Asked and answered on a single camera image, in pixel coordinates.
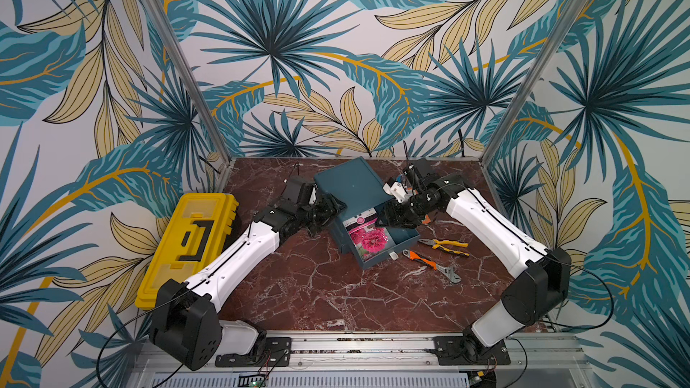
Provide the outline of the pink flower seed bag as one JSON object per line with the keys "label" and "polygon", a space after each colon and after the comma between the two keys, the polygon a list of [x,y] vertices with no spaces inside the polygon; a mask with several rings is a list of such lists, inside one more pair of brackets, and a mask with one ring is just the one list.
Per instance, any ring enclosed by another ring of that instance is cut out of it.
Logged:
{"label": "pink flower seed bag", "polygon": [[392,243],[386,228],[376,225],[377,214],[358,215],[344,222],[344,227],[358,253],[363,257],[374,256]]}

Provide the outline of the teal top drawer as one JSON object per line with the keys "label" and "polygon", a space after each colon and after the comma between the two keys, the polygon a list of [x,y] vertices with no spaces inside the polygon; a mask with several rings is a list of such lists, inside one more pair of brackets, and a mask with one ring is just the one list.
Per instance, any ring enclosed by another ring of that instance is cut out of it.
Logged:
{"label": "teal top drawer", "polygon": [[363,271],[397,259],[420,239],[416,229],[379,226],[377,220],[382,208],[382,204],[349,205],[328,227],[340,253],[351,254]]}

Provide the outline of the teal drawer cabinet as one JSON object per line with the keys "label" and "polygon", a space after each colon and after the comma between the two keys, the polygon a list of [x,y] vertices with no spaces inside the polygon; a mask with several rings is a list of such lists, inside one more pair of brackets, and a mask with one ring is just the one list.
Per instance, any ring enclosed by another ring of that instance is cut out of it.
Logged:
{"label": "teal drawer cabinet", "polygon": [[338,221],[346,220],[372,208],[379,208],[393,197],[384,191],[385,182],[369,163],[358,157],[314,176],[318,188],[346,205]]}

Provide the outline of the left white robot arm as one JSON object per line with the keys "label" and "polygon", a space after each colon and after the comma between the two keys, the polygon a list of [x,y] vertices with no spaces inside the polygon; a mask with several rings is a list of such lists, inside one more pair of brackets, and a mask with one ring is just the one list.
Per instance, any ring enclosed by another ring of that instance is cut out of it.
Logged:
{"label": "left white robot arm", "polygon": [[149,340],[196,371],[216,354],[223,339],[219,312],[250,272],[302,229],[322,231],[347,205],[319,192],[304,204],[280,198],[257,213],[245,232],[200,272],[183,282],[167,280],[156,297]]}

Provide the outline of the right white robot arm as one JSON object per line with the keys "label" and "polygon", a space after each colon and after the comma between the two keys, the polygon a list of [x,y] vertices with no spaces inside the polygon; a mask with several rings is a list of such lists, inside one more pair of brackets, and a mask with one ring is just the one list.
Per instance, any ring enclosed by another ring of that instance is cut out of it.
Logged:
{"label": "right white robot arm", "polygon": [[384,185],[392,198],[377,220],[381,226],[413,229],[431,213],[444,212],[479,238],[513,278],[500,301],[464,330],[467,351],[485,352],[568,297],[571,256],[566,251],[549,250],[521,231],[461,174],[420,176],[414,166],[405,174],[413,182],[411,191],[393,179]]}

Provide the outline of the orange adjustable wrench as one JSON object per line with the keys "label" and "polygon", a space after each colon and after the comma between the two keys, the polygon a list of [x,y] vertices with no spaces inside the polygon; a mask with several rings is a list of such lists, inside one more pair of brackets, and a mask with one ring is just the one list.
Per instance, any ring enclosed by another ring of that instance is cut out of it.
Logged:
{"label": "orange adjustable wrench", "polygon": [[404,250],[402,254],[404,255],[404,257],[411,260],[412,262],[418,262],[419,264],[422,264],[425,267],[431,268],[433,271],[438,271],[443,276],[445,276],[451,284],[459,284],[462,281],[460,276],[458,276],[458,274],[456,274],[451,267],[439,265],[438,263],[433,262],[432,260],[423,258],[414,251]]}

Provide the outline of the yellow plastic toolbox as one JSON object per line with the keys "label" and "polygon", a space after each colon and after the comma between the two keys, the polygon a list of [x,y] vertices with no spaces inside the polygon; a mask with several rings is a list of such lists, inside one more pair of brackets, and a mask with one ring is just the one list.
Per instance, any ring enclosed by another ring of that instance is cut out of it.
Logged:
{"label": "yellow plastic toolbox", "polygon": [[153,309],[165,282],[181,283],[221,255],[229,244],[238,206],[235,197],[225,193],[181,197],[138,289],[138,309]]}

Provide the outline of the yellow handled pliers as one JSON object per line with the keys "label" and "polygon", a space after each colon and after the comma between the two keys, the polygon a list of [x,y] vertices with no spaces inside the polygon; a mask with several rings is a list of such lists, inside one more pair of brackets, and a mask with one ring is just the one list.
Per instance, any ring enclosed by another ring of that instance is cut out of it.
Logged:
{"label": "yellow handled pliers", "polygon": [[458,242],[452,240],[438,240],[438,239],[420,239],[420,244],[427,245],[435,250],[443,251],[444,253],[451,253],[469,257],[470,254],[465,250],[468,247],[466,242]]}

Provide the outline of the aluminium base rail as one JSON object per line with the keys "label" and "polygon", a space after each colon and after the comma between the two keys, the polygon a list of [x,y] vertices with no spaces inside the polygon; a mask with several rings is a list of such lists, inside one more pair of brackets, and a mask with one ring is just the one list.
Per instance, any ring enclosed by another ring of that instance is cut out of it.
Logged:
{"label": "aluminium base rail", "polygon": [[129,387],[595,387],[572,335],[519,333],[497,353],[465,364],[450,352],[456,333],[270,332],[264,368],[212,357],[197,371],[146,345]]}

